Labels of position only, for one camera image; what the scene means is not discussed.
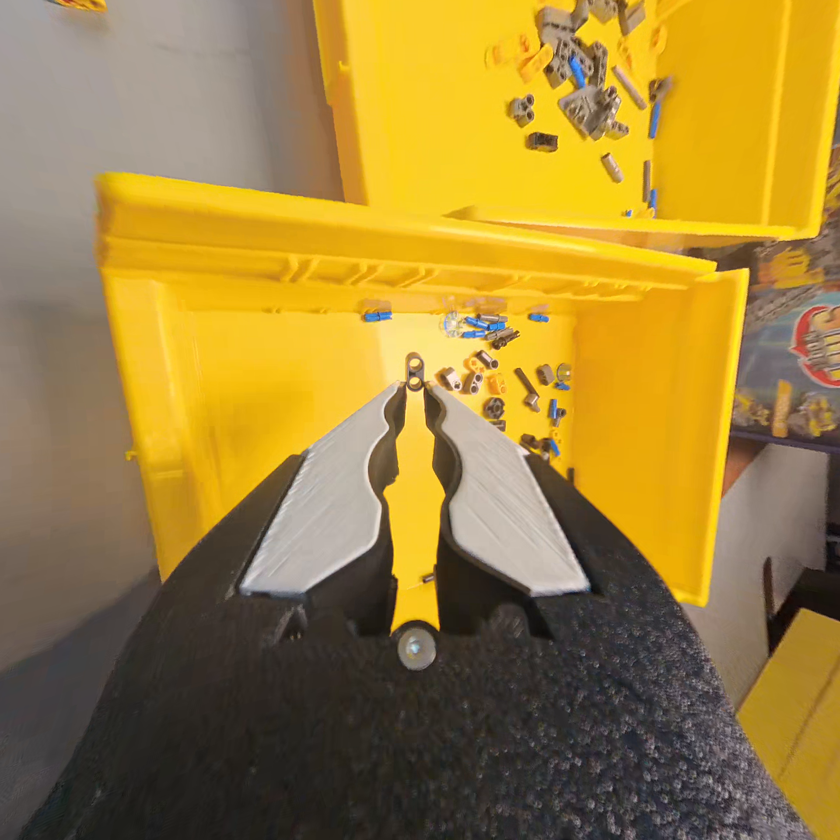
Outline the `blue printed cardboard box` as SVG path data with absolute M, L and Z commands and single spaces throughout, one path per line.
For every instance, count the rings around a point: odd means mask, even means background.
M 731 435 L 839 451 L 838 235 L 757 248 Z

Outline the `large yellow bin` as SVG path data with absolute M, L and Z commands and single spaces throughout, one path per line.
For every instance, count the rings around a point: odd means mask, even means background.
M 839 3 L 645 3 L 633 75 L 675 83 L 658 136 L 625 98 L 628 136 L 591 141 L 558 107 L 570 83 L 485 66 L 542 2 L 314 2 L 344 198 L 648 248 L 816 235 Z

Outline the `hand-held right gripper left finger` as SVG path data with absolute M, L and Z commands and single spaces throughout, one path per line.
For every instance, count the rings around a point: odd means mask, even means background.
M 406 384 L 395 382 L 312 444 L 240 581 L 243 595 L 312 612 L 387 617 L 393 547 L 385 489 L 399 474 Z

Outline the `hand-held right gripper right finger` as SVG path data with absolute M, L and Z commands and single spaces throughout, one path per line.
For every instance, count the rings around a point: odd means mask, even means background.
M 592 585 L 524 448 L 440 385 L 424 393 L 432 469 L 444 498 L 436 561 L 440 617 L 591 594 Z

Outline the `grey desk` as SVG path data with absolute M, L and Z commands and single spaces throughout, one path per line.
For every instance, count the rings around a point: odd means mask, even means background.
M 157 592 L 93 254 L 103 172 L 340 200 L 311 2 L 2 2 L 2 838 Z

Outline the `scattered small connector pieces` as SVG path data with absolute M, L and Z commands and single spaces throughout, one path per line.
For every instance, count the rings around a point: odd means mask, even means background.
M 384 306 L 363 308 L 360 318 L 366 323 L 389 322 L 394 318 L 391 308 Z M 463 396 L 477 396 L 486 386 L 489 396 L 480 409 L 481 415 L 491 426 L 504 433 L 507 430 L 505 418 L 505 395 L 508 393 L 507 380 L 500 372 L 500 362 L 490 350 L 498 353 L 508 347 L 511 342 L 521 337 L 521 331 L 510 325 L 509 316 L 498 311 L 477 312 L 475 314 L 460 313 L 448 310 L 441 318 L 441 330 L 444 335 L 457 340 L 477 340 L 486 342 L 487 347 L 480 347 L 472 351 L 464 359 L 464 371 L 459 372 L 453 366 L 445 366 L 434 376 L 433 385 L 441 385 L 446 391 Z M 543 386 L 567 392 L 570 388 L 568 369 L 563 374 L 560 369 L 555 371 L 551 365 L 542 365 L 537 369 L 537 376 Z M 522 369 L 517 368 L 514 375 L 526 391 L 523 404 L 531 411 L 540 413 L 539 393 Z M 567 416 L 567 410 L 560 406 L 556 398 L 549 400 L 547 417 L 551 426 L 550 435 L 537 438 L 532 434 L 523 434 L 520 445 L 526 450 L 538 453 L 546 461 L 559 459 L 561 456 L 558 428 Z

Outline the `yellow bins stack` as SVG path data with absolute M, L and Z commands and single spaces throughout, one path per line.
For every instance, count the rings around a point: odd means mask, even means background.
M 838 647 L 786 637 L 738 716 L 813 836 L 838 839 Z

